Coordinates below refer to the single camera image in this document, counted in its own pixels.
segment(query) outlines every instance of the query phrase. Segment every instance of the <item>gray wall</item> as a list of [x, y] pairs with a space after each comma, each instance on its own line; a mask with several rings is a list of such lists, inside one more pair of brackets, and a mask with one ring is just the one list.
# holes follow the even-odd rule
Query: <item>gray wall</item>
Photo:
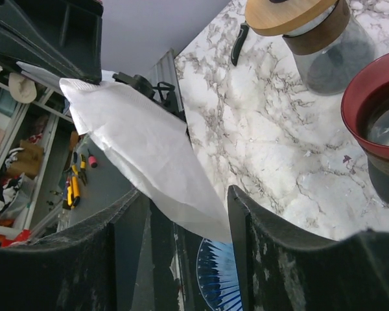
[[102, 0], [102, 68], [145, 74], [180, 52], [229, 0]]

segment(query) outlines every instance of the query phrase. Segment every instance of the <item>wooden lid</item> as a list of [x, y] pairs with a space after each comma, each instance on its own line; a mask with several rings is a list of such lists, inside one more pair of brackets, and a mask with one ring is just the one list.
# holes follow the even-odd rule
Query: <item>wooden lid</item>
[[245, 18], [248, 25], [262, 36], [286, 34], [319, 16], [337, 0], [248, 0]]

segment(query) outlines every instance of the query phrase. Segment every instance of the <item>cardboard box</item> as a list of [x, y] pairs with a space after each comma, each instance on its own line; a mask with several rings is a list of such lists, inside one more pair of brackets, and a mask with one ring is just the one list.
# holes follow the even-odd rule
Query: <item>cardboard box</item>
[[24, 151], [17, 154], [18, 160], [10, 165], [6, 175], [15, 177], [25, 173], [27, 177], [34, 179], [39, 174], [44, 149], [27, 141], [20, 141], [20, 147]]

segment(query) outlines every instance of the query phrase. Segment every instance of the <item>black handle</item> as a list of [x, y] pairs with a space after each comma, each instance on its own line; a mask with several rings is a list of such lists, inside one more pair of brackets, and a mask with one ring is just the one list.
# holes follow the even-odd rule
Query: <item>black handle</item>
[[231, 62], [234, 66], [238, 64], [239, 54], [241, 53], [242, 46], [244, 45], [246, 36], [248, 35], [249, 26], [247, 23], [241, 24], [238, 37], [236, 38], [235, 44], [232, 48]]

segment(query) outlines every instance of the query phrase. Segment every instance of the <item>marble countertop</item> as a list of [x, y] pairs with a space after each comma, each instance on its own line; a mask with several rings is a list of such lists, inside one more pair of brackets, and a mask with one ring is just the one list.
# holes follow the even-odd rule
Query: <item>marble countertop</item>
[[[230, 185], [306, 230], [335, 240], [367, 227], [389, 231], [363, 151], [343, 125], [342, 94], [303, 86], [282, 38], [249, 31], [238, 66], [230, 52], [246, 0], [233, 0], [177, 57], [193, 148], [221, 200]], [[389, 52], [389, 0], [350, 1]]]

